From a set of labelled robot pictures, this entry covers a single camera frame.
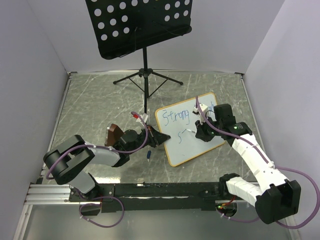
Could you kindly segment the blue marker cap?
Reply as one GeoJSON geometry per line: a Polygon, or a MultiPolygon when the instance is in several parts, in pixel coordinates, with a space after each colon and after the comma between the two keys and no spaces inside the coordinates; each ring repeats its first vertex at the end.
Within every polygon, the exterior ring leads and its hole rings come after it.
{"type": "Polygon", "coordinates": [[[146,158],[147,158],[147,162],[150,162],[150,157],[151,157],[151,150],[148,150],[146,158]]]}

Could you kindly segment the yellow framed whiteboard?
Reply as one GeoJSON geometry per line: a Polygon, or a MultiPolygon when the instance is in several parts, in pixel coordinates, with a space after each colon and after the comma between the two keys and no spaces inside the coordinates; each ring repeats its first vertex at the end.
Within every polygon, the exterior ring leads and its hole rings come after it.
{"type": "Polygon", "coordinates": [[[196,121],[199,117],[193,114],[195,98],[180,101],[155,111],[159,131],[169,135],[164,143],[169,164],[172,167],[181,165],[225,143],[221,137],[214,137],[209,142],[196,138],[196,121]]]}

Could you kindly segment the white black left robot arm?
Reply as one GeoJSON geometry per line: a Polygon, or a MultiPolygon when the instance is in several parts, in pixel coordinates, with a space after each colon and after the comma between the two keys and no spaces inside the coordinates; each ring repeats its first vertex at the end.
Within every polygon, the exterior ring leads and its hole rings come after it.
{"type": "Polygon", "coordinates": [[[94,177],[84,172],[87,165],[118,168],[130,160],[134,150],[146,146],[156,148],[170,138],[149,124],[140,133],[133,129],[122,131],[116,124],[111,124],[107,128],[104,148],[88,147],[90,143],[76,134],[47,152],[43,161],[57,184],[69,184],[80,190],[87,201],[93,201],[99,195],[99,187],[94,177]]]}

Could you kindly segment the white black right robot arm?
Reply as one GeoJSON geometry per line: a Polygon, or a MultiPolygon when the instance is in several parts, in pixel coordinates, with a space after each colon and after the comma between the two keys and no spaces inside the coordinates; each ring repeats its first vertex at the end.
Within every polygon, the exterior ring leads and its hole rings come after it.
{"type": "Polygon", "coordinates": [[[276,169],[249,126],[236,121],[229,104],[214,106],[214,118],[207,116],[207,112],[208,106],[202,103],[197,103],[193,109],[193,113],[199,117],[195,122],[195,137],[204,142],[221,137],[242,157],[258,183],[253,185],[236,173],[225,174],[219,178],[219,195],[223,199],[235,196],[245,200],[254,206],[265,224],[296,214],[301,196],[299,183],[289,180],[276,169]]]}

